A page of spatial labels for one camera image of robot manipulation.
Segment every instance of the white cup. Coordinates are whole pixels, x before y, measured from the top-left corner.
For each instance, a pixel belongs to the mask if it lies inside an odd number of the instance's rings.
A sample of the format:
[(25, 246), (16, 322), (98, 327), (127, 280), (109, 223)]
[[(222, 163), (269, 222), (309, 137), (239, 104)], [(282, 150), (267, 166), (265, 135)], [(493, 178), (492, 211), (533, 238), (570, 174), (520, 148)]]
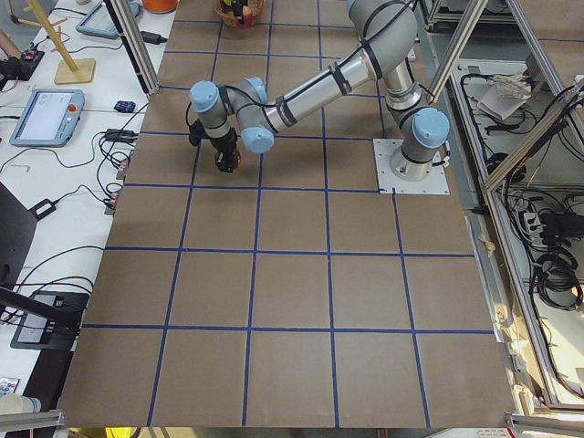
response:
[(40, 412), (39, 399), (17, 394), (8, 394), (0, 397), (0, 415), (31, 412)]

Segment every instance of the wooden stand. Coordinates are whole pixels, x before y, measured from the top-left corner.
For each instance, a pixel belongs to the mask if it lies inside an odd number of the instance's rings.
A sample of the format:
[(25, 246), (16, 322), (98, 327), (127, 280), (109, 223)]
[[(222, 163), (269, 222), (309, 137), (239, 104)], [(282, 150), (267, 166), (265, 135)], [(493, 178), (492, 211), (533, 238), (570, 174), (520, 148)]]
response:
[(91, 82), (93, 80), (93, 73), (95, 72), (95, 59), (85, 58), (77, 59), (75, 61), (61, 40), (61, 26), (59, 26), (66, 18), (58, 20), (55, 23), (48, 21), (47, 14), (43, 10), (42, 6), (37, 0), (26, 0), (28, 6), (25, 8), (25, 12), (32, 11), (38, 23), (28, 22), (30, 25), (42, 26), (47, 31), (48, 36), (53, 41), (55, 48), (52, 51), (58, 50), (58, 52), (63, 57), (63, 60), (59, 63), (57, 74), (55, 75), (55, 84), (84, 84)]

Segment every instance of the blue joint cap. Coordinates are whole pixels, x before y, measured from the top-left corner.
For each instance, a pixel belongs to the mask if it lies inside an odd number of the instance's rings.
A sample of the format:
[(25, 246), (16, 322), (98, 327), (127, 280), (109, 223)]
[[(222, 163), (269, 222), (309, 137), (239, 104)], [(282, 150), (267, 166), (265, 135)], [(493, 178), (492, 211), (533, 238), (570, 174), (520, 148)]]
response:
[(252, 126), (241, 131), (245, 147), (253, 153), (266, 153), (274, 146), (274, 134), (263, 126)]
[(191, 87), (191, 103), (198, 113), (207, 112), (219, 100), (219, 88), (209, 80), (197, 82)]
[(267, 102), (267, 94), (266, 94), (266, 86), (264, 85), (264, 81), (261, 78), (245, 78), (249, 84), (254, 87), (257, 96), (259, 97), (259, 101), (262, 103)]
[(350, 9), (353, 7), (354, 4), (355, 0), (347, 0), (347, 14), (350, 13)]
[(413, 116), (412, 132), (424, 148), (438, 149), (448, 138), (450, 122), (438, 109), (420, 109)]

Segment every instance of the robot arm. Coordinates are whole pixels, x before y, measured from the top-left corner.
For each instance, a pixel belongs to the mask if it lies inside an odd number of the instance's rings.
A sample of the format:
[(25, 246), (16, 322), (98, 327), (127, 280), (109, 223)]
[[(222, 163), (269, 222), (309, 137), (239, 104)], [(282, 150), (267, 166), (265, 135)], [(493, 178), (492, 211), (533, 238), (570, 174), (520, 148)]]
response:
[(215, 161), (220, 170), (232, 172), (239, 162), (237, 135), (227, 116), (236, 116), (248, 150), (266, 153), (274, 145), (274, 134), (364, 82), (383, 78), (386, 104), (405, 137), (400, 157), (392, 159), (396, 174), (410, 181), (425, 176), (435, 150), (446, 140), (449, 125), (442, 113), (427, 107), (422, 89), (405, 63), (417, 33), (410, 5), (401, 0), (348, 0), (347, 10), (360, 33), (359, 46), (272, 102), (266, 103), (266, 89), (260, 78), (227, 86), (209, 81), (194, 84), (191, 102), (200, 125), (217, 149)]

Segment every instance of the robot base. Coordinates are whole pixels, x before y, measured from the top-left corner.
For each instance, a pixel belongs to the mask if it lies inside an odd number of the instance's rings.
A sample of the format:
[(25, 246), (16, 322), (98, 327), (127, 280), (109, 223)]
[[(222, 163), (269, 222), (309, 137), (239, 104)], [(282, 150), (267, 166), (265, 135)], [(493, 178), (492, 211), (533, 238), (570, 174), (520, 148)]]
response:
[[(402, 142), (401, 139), (373, 140), (380, 193), (392, 194), (395, 190), (396, 193), (402, 194), (450, 194), (443, 166), (431, 167), (428, 176), (419, 182), (404, 181), (393, 173), (390, 158), (402, 146)], [(441, 160), (438, 152), (435, 160), (437, 162)]]

